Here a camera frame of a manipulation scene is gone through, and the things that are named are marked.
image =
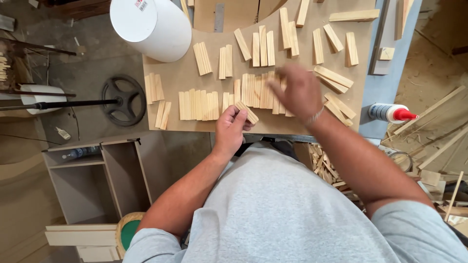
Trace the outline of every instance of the hand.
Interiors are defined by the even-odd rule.
[[[268,80],[267,85],[286,109],[303,123],[322,109],[320,83],[312,72],[308,72],[299,64],[286,64],[276,68],[276,74],[280,78],[286,78],[286,90],[283,91],[280,83],[274,80]]]
[[[242,144],[242,130],[248,132],[254,125],[247,121],[247,111],[231,105],[216,122],[214,154],[230,160]]]

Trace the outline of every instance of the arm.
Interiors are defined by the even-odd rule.
[[[177,239],[189,229],[193,212],[201,208],[218,177],[242,144],[242,130],[253,126],[246,123],[246,110],[230,106],[216,122],[216,142],[213,151],[188,174],[167,189],[142,218],[137,232],[157,228]]]
[[[323,107],[317,78],[296,64],[277,69],[287,89],[269,81],[279,101],[303,123]],[[423,190],[377,147],[324,110],[307,129],[320,142],[341,178],[359,196],[369,217],[385,204],[417,201],[433,207]]]

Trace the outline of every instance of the gray t-shirt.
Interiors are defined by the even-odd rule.
[[[187,249],[163,230],[142,229],[124,263],[467,260],[466,248],[429,206],[394,202],[369,220],[303,164],[256,143],[195,211]]]

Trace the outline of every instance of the person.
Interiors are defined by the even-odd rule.
[[[367,216],[303,164],[251,145],[221,177],[252,124],[230,106],[212,152],[146,212],[124,263],[463,262],[467,249],[421,188],[377,147],[323,110],[320,85],[297,64],[279,101],[315,136]],[[182,250],[181,237],[191,227]]]

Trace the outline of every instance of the wood glue bottle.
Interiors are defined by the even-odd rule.
[[[394,124],[400,124],[407,120],[419,118],[418,115],[411,113],[405,105],[385,103],[373,104],[369,108],[369,116],[372,119],[378,119]]]

